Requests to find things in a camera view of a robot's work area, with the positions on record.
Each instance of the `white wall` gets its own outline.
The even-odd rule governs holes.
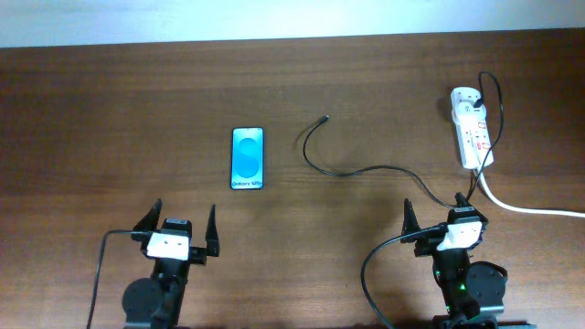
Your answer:
[[[580,0],[0,0],[0,48],[585,27]]]

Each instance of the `power socket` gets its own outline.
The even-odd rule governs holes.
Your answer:
[[[452,117],[457,130],[461,162],[465,169],[479,169],[479,159],[483,161],[492,147],[485,121],[487,109],[483,104],[479,108],[473,106],[480,97],[478,90],[469,87],[458,87],[451,93]],[[493,162],[494,152],[490,152],[484,166]]]

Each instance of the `wooden table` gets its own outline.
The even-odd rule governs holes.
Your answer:
[[[181,321],[194,328],[375,324],[363,259],[399,234],[409,198],[423,227],[446,219],[408,176],[346,179],[303,160],[299,134],[323,114],[308,154],[339,171],[399,165],[446,202],[466,191],[449,94],[502,84],[505,130],[486,170],[493,192],[524,207],[584,211],[585,31],[340,37],[0,50],[0,322],[85,325],[102,234],[132,228],[157,197],[162,218],[194,221],[203,245],[217,204],[221,256],[193,268]],[[489,128],[495,88],[485,83]],[[231,129],[265,130],[261,191],[229,188]],[[473,260],[509,271],[502,320],[585,323],[585,220],[505,211]],[[153,263],[114,237],[96,328],[122,326],[121,298]],[[445,313],[431,259],[396,245],[367,280],[395,322]]]

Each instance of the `black wire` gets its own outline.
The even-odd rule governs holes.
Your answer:
[[[88,325],[87,329],[91,328],[91,319],[93,318],[93,311],[95,310],[95,302],[98,298],[98,281],[100,280],[100,270],[101,270],[101,263],[103,262],[103,254],[106,250],[106,240],[110,234],[139,234],[139,235],[149,235],[149,232],[143,231],[132,231],[126,229],[114,229],[106,234],[104,234],[103,239],[101,240],[101,248],[100,248],[100,257],[98,259],[98,268],[95,271],[95,280],[93,281],[93,295],[91,296],[91,307],[90,307],[90,316],[88,317]]]
[[[479,182],[479,177],[482,174],[482,172],[484,171],[485,161],[487,160],[487,157],[492,152],[492,150],[494,150],[495,145],[500,141],[500,137],[502,136],[502,131],[504,130],[504,101],[502,100],[502,90],[500,88],[500,83],[497,81],[494,74],[492,74],[488,71],[479,72],[479,76],[477,79],[479,80],[480,99],[475,103],[474,107],[478,107],[478,106],[481,106],[484,104],[484,85],[482,84],[482,75],[483,74],[487,74],[488,76],[490,76],[490,78],[492,78],[492,80],[494,81],[495,87],[497,88],[497,99],[500,102],[500,130],[497,132],[497,137],[495,138],[495,141],[492,143],[492,146],[490,146],[489,150],[487,150],[487,153],[485,154],[485,158],[484,158],[484,161],[482,162],[482,166],[480,167],[479,171],[477,172],[477,175],[475,176],[475,183],[473,183],[472,188],[470,188],[469,192],[467,192],[467,196],[465,197],[465,199],[467,201],[469,201],[469,199],[472,197],[473,191],[475,191],[475,188],[477,187],[477,183]]]
[[[417,231],[417,232],[401,235],[401,236],[386,240],[386,241],[382,242],[381,244],[379,244],[377,247],[375,247],[372,251],[370,251],[370,253],[367,255],[366,259],[364,260],[364,263],[362,264],[362,271],[360,272],[360,279],[362,281],[362,289],[364,290],[364,294],[366,295],[366,298],[367,298],[367,301],[369,302],[369,305],[372,306],[372,309],[378,315],[378,317],[380,318],[382,323],[386,327],[388,327],[389,329],[395,329],[396,327],[394,327],[390,323],[389,319],[386,318],[386,316],[384,316],[384,314],[382,314],[382,312],[378,309],[378,307],[376,306],[376,303],[372,299],[372,296],[370,296],[369,292],[367,291],[367,286],[366,286],[366,266],[367,266],[367,264],[369,263],[369,261],[372,259],[372,257],[374,257],[374,255],[378,251],[385,248],[387,245],[389,245],[391,243],[394,243],[400,239],[412,238],[412,237],[416,237],[418,235],[423,235],[423,234],[426,234],[426,233],[429,233],[429,232],[432,232],[435,230],[441,230],[441,229],[442,229],[442,227],[440,227],[440,226],[434,226],[434,227],[422,229],[422,230]]]
[[[323,118],[321,118],[321,120],[319,120],[319,123],[317,123],[315,125],[315,127],[309,132],[307,133],[307,136],[304,138],[304,143],[303,143],[303,156],[304,156],[304,161],[307,162],[307,164],[309,164],[314,170],[320,172],[321,174],[325,174],[325,175],[331,175],[331,176],[335,176],[335,177],[349,177],[349,176],[353,176],[353,175],[360,175],[362,173],[371,171],[371,170],[377,170],[377,169],[388,169],[388,170],[397,170],[400,171],[402,173],[408,174],[412,177],[414,177],[419,183],[420,186],[422,187],[422,189],[427,193],[428,196],[431,197],[431,199],[438,203],[439,205],[443,206],[443,207],[447,207],[447,208],[454,208],[456,206],[451,206],[448,205],[442,201],[440,201],[439,198],[437,198],[431,191],[430,189],[424,185],[424,183],[422,183],[422,179],[420,179],[420,177],[418,177],[416,174],[414,174],[413,172],[411,172],[408,169],[405,168],[400,168],[400,167],[396,167],[394,165],[385,165],[385,164],[381,164],[381,165],[372,165],[363,169],[359,169],[356,170],[355,172],[351,172],[351,173],[332,173],[332,172],[328,172],[324,169],[319,168],[318,166],[314,165],[309,158],[307,157],[307,152],[306,152],[306,147],[307,147],[307,141],[309,140],[309,137],[311,137],[311,134],[317,129],[319,128],[323,123],[327,122],[327,120],[329,120],[329,116],[325,115]]]

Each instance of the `blue phone screen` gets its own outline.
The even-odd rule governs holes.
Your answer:
[[[259,189],[264,180],[264,131],[236,128],[231,150],[231,188]]]

